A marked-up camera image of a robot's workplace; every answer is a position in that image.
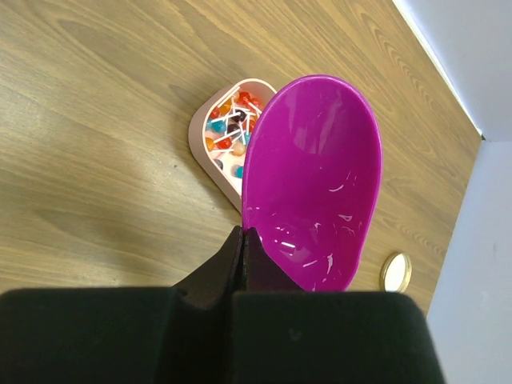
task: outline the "white wall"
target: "white wall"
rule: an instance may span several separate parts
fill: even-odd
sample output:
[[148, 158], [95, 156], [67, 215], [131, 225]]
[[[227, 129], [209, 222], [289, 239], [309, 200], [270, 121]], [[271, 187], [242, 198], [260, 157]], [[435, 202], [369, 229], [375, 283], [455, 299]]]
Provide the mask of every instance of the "white wall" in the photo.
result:
[[450, 384], [512, 382], [512, 142], [483, 142], [427, 322]]
[[512, 1], [394, 2], [417, 24], [476, 127], [488, 140], [512, 140]]

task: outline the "black object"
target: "black object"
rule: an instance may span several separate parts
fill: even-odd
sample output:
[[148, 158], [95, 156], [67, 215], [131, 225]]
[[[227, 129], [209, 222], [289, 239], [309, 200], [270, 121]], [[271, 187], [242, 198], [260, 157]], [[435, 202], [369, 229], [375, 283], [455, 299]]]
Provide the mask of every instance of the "black object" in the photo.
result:
[[303, 292], [235, 227], [173, 287], [4, 294], [0, 382], [444, 381], [408, 297]]
[[240, 126], [238, 124], [235, 124], [232, 122], [231, 124], [228, 124], [227, 126], [227, 133], [230, 134], [231, 132], [235, 132], [236, 130], [239, 130]]
[[222, 164], [222, 162], [216, 158], [215, 160], [215, 164], [217, 164], [217, 166], [222, 170], [224, 168], [224, 164]]
[[243, 122], [247, 117], [247, 114], [243, 110], [235, 109], [234, 112], [238, 114], [238, 116], [232, 117], [234, 122]]

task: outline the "wooden table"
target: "wooden table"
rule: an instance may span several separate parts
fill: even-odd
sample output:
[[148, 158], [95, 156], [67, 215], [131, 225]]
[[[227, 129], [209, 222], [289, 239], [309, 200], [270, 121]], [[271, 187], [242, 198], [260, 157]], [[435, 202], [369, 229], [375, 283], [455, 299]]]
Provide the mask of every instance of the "wooden table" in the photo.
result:
[[311, 73], [356, 85], [382, 131], [351, 289], [402, 250], [427, 310], [480, 137], [390, 0], [0, 2], [0, 291], [185, 277], [240, 223], [190, 154], [192, 114]]

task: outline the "magenta plastic scoop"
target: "magenta plastic scoop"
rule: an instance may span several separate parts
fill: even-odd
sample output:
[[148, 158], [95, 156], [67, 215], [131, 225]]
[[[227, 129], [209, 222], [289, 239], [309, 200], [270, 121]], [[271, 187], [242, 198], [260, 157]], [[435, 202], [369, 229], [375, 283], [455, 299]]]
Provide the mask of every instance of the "magenta plastic scoop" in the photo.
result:
[[263, 111], [246, 154], [242, 224], [304, 290], [345, 290], [377, 201], [375, 116], [350, 84], [299, 78]]

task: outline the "wood grain surface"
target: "wood grain surface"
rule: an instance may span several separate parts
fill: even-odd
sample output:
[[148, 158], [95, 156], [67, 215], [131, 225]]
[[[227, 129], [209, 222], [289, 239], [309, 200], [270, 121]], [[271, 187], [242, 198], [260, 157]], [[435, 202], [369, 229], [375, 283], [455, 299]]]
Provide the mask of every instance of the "wood grain surface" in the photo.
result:
[[192, 114], [311, 73], [353, 83], [382, 132], [351, 289], [405, 251], [427, 310], [480, 137], [391, 0], [1, 0], [0, 291], [184, 278], [240, 223], [190, 154]]

